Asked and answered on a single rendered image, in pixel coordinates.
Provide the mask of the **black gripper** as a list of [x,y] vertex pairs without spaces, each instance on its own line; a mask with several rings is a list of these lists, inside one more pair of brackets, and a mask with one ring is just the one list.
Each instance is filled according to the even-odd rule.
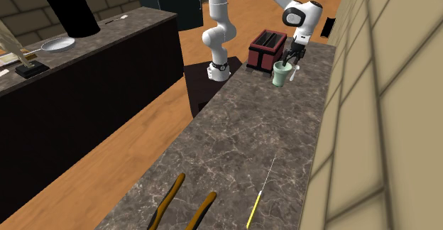
[[305,45],[296,43],[295,41],[291,42],[291,49],[285,51],[282,55],[282,66],[285,67],[288,60],[290,60],[293,56],[295,56],[294,64],[297,65],[298,62],[303,59],[305,52]]

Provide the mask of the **pale green cup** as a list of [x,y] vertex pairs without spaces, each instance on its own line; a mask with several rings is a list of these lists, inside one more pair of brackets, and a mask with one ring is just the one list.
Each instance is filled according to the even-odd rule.
[[282,87],[291,70],[292,65],[290,63],[284,65],[281,60],[275,62],[273,65],[273,85],[276,87]]

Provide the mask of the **red toaster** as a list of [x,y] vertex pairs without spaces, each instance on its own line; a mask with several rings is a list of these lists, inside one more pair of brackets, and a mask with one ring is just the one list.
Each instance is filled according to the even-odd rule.
[[271,78],[273,64],[281,58],[287,34],[264,29],[249,45],[246,71],[259,71]]

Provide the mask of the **black box on floor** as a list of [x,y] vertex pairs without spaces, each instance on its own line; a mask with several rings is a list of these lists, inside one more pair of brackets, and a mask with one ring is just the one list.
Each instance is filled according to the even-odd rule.
[[329,37],[329,35],[330,35],[330,33],[331,33],[331,31],[332,31],[332,29],[334,27],[335,21],[336,21],[335,18],[327,17],[327,19],[326,19],[326,21],[324,23],[322,32],[320,33],[320,36],[322,38],[328,38]]

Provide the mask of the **dark robot stand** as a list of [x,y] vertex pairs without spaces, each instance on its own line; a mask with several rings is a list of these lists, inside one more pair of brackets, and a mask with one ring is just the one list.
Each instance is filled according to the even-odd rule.
[[213,96],[226,84],[216,82],[207,76],[210,61],[184,66],[187,93],[192,116],[196,117]]

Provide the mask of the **dark kitchen island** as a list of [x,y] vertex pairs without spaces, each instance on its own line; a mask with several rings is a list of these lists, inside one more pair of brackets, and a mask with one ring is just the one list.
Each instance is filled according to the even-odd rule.
[[47,70],[0,77],[0,223],[183,75],[174,13],[141,7],[62,53]]

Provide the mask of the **silver frying pan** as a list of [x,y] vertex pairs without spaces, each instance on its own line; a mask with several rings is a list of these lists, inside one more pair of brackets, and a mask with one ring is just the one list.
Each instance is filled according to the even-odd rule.
[[61,53],[67,51],[75,46],[75,39],[71,37],[56,38],[49,40],[42,44],[39,49],[24,53],[24,57],[27,60],[37,58],[36,53],[44,51],[47,53]]

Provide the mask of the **beige figure on black base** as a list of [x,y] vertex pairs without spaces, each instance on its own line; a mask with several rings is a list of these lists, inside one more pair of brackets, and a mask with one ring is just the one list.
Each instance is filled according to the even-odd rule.
[[20,76],[28,79],[36,76],[42,72],[49,70],[50,68],[41,62],[36,60],[29,62],[24,54],[21,52],[23,46],[13,36],[12,32],[6,27],[6,25],[0,19],[0,48],[6,52],[13,53],[23,63],[16,67],[16,73]]

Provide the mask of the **flat beige book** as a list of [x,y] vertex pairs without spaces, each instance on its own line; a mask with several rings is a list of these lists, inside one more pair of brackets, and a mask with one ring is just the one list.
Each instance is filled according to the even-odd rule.
[[20,59],[17,55],[13,53],[6,53],[3,55],[0,55],[0,67],[9,65],[15,62],[20,62]]

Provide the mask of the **yellow handled thin screwdriver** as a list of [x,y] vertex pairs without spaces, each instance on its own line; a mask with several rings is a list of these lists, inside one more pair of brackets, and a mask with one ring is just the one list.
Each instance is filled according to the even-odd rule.
[[266,175],[265,181],[263,182],[263,186],[262,186],[262,188],[260,189],[260,191],[258,192],[258,195],[257,195],[256,200],[255,200],[255,202],[254,202],[253,208],[252,208],[251,213],[250,213],[250,215],[249,215],[249,217],[248,217],[248,221],[247,221],[247,223],[246,223],[246,229],[247,229],[247,230],[249,230],[250,225],[251,225],[251,222],[253,221],[254,214],[255,214],[256,209],[257,209],[257,206],[258,206],[258,204],[259,204],[259,202],[260,202],[260,199],[261,199],[262,193],[263,193],[263,191],[264,191],[264,188],[265,188],[265,186],[266,186],[266,184],[267,184],[267,181],[268,181],[268,178],[269,178],[270,172],[271,172],[271,170],[272,170],[273,164],[274,164],[274,162],[275,162],[276,156],[277,156],[277,153],[276,153],[276,154],[274,155],[274,157],[273,157],[273,160],[272,160],[272,162],[271,162],[271,164],[270,164],[270,167],[269,167],[269,169],[268,169],[268,173],[267,173],[267,175]]

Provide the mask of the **small white handled knife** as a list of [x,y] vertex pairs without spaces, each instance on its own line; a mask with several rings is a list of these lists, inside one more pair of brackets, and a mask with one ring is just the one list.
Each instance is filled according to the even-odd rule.
[[121,20],[121,19],[125,19],[125,18],[127,18],[127,17],[128,17],[128,15],[124,14],[123,16],[121,16],[121,17],[119,17],[119,18],[115,18],[115,19],[113,19],[113,20],[111,20],[111,21],[107,21],[105,24],[109,24],[109,23],[112,23],[112,22],[114,22],[114,21],[118,21],[118,20]]

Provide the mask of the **orange and black handled pliers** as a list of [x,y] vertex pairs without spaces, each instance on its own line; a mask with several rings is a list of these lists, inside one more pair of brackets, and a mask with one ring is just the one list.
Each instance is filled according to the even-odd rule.
[[[151,220],[146,230],[157,230],[158,225],[166,209],[168,208],[168,206],[174,199],[175,195],[181,188],[184,180],[185,180],[185,174],[180,173],[177,179],[174,181],[171,188],[168,190],[167,194],[162,199],[161,203],[158,205],[157,209],[154,211],[153,216],[151,217]],[[185,230],[197,230],[205,214],[209,211],[209,208],[214,203],[216,198],[217,198],[216,192],[210,192],[208,194],[205,201],[203,201],[203,203],[200,205],[199,209],[196,211],[195,215],[193,216],[193,218],[191,219]]]

